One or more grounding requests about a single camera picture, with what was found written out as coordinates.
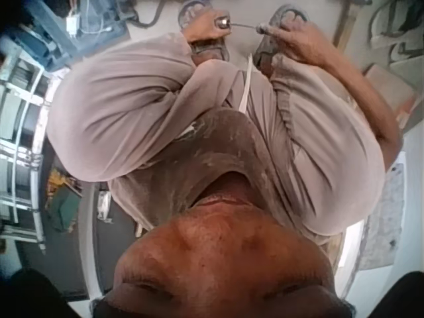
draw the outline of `dirty fabric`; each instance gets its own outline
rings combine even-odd
[[[71,174],[109,181],[114,199],[148,229],[183,211],[195,191],[236,171],[272,202],[269,212],[281,224],[337,234],[378,201],[384,183],[380,147],[363,118],[311,67],[282,54],[274,66],[271,80],[252,73],[247,112],[235,115],[245,72],[218,60],[196,68],[180,33],[136,42],[84,62],[65,78],[53,100],[48,136]],[[179,148],[178,138],[196,136],[199,123],[209,122],[222,131],[212,134],[219,144],[204,148],[198,142],[203,132],[193,139],[197,143]],[[175,172],[161,166],[170,158]],[[200,174],[204,178],[195,178]]]

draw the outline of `screwdriver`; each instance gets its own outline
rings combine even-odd
[[[254,29],[257,33],[259,34],[264,34],[263,31],[263,24],[260,24],[258,26],[250,26],[250,25],[243,25],[241,23],[232,23],[230,21],[230,18],[228,17],[222,17],[222,18],[218,18],[215,21],[215,24],[217,25],[217,27],[221,28],[221,29],[226,29],[226,28],[231,28],[231,27],[240,27],[240,28],[252,28]]]

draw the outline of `tool handle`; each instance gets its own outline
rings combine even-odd
[[[350,35],[352,34],[353,26],[355,25],[356,18],[359,14],[360,6],[353,3],[350,4],[348,8],[348,14],[344,18],[340,25],[340,33],[335,40],[335,46],[341,51],[344,52],[349,42]]]

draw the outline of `white cord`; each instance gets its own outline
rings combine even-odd
[[[87,26],[87,30],[84,30],[82,28],[80,28],[81,32],[83,32],[84,34],[97,34],[97,37],[95,38],[94,42],[97,42],[97,39],[99,38],[100,34],[103,32],[111,32],[112,31],[112,27],[108,26],[107,28],[103,28],[103,25],[105,23],[103,15],[101,16],[101,22],[100,22],[100,28],[97,31],[91,31],[90,25],[88,23],[88,11],[89,11],[89,5],[90,5],[90,0],[87,0],[87,5],[85,7],[85,25]]]
[[[246,76],[246,82],[244,84],[243,95],[242,95],[242,98],[241,98],[240,105],[238,106],[238,111],[240,111],[243,114],[245,114],[246,110],[247,110],[247,102],[248,102],[249,91],[250,91],[250,79],[252,77],[252,69],[253,69],[252,54],[249,55],[249,62],[248,63],[249,64],[247,66],[247,76]]]
[[[70,17],[76,13],[78,4],[76,3],[76,1],[73,1],[73,0],[70,0],[69,4],[71,9],[69,10],[68,16]]]

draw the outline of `sandal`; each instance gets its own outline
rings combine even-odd
[[[272,16],[269,24],[273,27],[280,27],[281,21],[287,12],[294,12],[297,17],[301,17],[304,21],[308,21],[307,13],[294,5],[282,5]],[[253,64],[260,69],[260,63],[267,56],[270,60],[278,53],[278,44],[271,36],[264,35],[262,42],[259,44],[253,56]]]
[[[187,10],[196,5],[201,5],[204,8],[212,8],[212,4],[209,2],[209,0],[187,0],[185,3],[183,3],[183,6],[178,13],[178,24],[182,30],[188,24],[190,24],[190,22],[194,18],[196,18],[197,13],[203,12],[203,10],[197,10],[189,21],[184,21],[184,17],[187,13]],[[230,60],[230,55],[228,53],[227,47],[225,46],[224,38],[218,38],[217,40],[197,41],[190,44],[190,46],[191,50],[193,51],[193,54],[197,55],[208,50],[219,50],[221,53],[222,60],[227,62]]]

